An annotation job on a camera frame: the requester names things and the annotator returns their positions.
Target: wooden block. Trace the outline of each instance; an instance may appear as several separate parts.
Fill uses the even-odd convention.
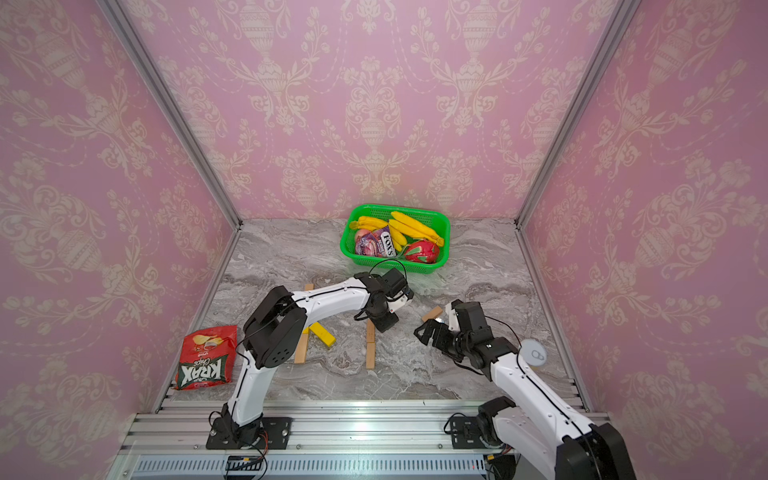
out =
[[[432,310],[429,310],[427,314],[422,317],[422,321],[426,322],[429,319],[437,318],[440,316],[441,313],[442,313],[442,308],[440,308],[439,306],[436,306]]]
[[[310,332],[307,329],[306,332],[299,337],[299,345],[296,345],[296,356],[293,357],[293,363],[305,363],[306,362],[306,348],[310,343]]]
[[[366,344],[366,368],[373,370],[376,367],[376,344],[371,342]]]
[[[326,346],[331,346],[336,343],[336,337],[331,335],[331,332],[325,329],[320,322],[315,322],[310,325],[310,331],[320,338]]]
[[[372,321],[368,320],[368,323],[366,324],[366,342],[374,343],[375,341],[376,341],[376,327],[374,327]]]

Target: damask pattern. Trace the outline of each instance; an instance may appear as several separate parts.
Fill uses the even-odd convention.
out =
[[[232,231],[94,2],[0,2],[0,48],[3,475],[96,480]],[[164,66],[226,132],[202,74]]]
[[[527,235],[638,478],[765,478],[768,15],[643,2]]]
[[[122,2],[246,218],[513,217],[616,5]]]

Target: purple snack bag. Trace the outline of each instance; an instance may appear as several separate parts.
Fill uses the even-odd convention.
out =
[[[355,243],[355,253],[368,257],[396,257],[397,251],[389,233],[389,226],[360,237]]]

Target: dragon fruit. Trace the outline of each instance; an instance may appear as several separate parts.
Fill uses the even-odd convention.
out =
[[[434,263],[440,254],[440,247],[429,240],[419,240],[406,248],[403,256],[406,260],[416,263]]]

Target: wooden stick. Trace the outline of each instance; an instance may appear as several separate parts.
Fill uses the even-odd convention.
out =
[[[368,320],[366,324],[366,368],[373,370],[376,367],[376,327]]]
[[[442,313],[442,308],[440,308],[439,306],[436,306],[432,310],[429,310],[427,314],[422,317],[422,321],[426,322],[429,319],[437,318],[440,316],[441,313]]]
[[[373,325],[373,322],[370,320],[368,320],[368,324],[366,325],[366,342],[367,343],[376,342],[376,327]]]
[[[315,286],[308,283],[304,286],[304,290],[312,290]],[[299,337],[299,344],[296,345],[296,355],[293,357],[293,363],[305,363],[306,362],[306,349],[310,346],[310,329],[306,328],[301,332]]]
[[[373,370],[376,367],[376,344],[371,342],[366,344],[366,368]]]

